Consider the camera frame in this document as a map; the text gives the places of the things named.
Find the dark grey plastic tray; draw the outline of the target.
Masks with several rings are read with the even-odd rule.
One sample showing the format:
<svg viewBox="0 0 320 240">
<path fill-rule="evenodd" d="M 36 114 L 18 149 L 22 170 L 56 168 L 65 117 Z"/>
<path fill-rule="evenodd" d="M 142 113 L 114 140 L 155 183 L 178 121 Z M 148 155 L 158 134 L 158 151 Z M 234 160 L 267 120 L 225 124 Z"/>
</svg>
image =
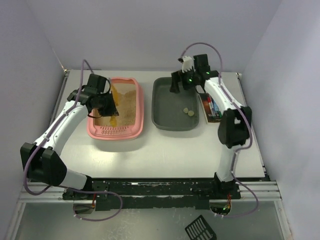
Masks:
<svg viewBox="0 0 320 240">
<path fill-rule="evenodd" d="M 172 79 L 160 77 L 153 83 L 151 120 L 160 130 L 183 132 L 190 131 L 199 124 L 198 96 L 195 89 L 184 90 L 180 85 L 180 93 L 170 92 Z M 183 112 L 184 108 L 194 111 L 194 116 Z"/>
</svg>

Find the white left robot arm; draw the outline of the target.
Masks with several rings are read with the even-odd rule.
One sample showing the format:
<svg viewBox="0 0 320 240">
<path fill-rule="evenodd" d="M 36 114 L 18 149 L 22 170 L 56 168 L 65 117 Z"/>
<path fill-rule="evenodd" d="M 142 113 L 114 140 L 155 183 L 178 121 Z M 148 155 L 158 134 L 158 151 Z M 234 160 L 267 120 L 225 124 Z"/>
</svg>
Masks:
<svg viewBox="0 0 320 240">
<path fill-rule="evenodd" d="M 91 73 L 87 84 L 72 91 L 54 122 L 33 143 L 24 143 L 20 148 L 23 167 L 23 186 L 33 180 L 47 184 L 48 187 L 64 187 L 80 193 L 92 192 L 92 178 L 83 173 L 67 168 L 60 155 L 77 128 L 92 110 L 97 110 L 102 117 L 118 116 L 109 78 Z"/>
</svg>

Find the pink litter box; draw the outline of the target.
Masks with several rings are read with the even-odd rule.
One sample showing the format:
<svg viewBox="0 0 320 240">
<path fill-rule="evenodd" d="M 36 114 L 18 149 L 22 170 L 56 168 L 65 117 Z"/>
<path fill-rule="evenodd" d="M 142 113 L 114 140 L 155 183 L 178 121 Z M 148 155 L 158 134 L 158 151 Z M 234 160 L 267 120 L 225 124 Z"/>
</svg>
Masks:
<svg viewBox="0 0 320 240">
<path fill-rule="evenodd" d="M 111 79 L 111 90 L 114 91 L 113 100 L 115 106 L 118 105 L 117 93 L 124 94 L 127 91 L 136 91 L 136 116 L 135 124 L 129 126 L 111 127 L 98 126 L 94 124 L 94 119 L 101 118 L 96 109 L 92 110 L 92 118 L 87 119 L 87 133 L 97 140 L 122 141 L 136 138 L 143 130 L 144 124 L 144 91 L 135 78 L 113 77 Z"/>
</svg>

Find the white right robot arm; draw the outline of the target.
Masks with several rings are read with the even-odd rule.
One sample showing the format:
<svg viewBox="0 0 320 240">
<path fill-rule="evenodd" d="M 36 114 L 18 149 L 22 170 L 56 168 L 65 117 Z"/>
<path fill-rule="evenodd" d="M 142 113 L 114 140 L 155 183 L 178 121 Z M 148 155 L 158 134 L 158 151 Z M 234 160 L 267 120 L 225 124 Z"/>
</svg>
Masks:
<svg viewBox="0 0 320 240">
<path fill-rule="evenodd" d="M 179 83 L 184 90 L 200 86 L 214 100 L 221 120 L 217 136 L 223 145 L 218 170 L 214 174 L 214 185 L 220 193 L 235 190 L 236 164 L 238 154 L 246 149 L 246 141 L 252 141 L 252 110 L 240 104 L 223 83 L 221 73 L 211 70 L 206 54 L 181 56 L 178 61 L 181 69 L 171 74 L 170 92 L 179 93 Z"/>
</svg>

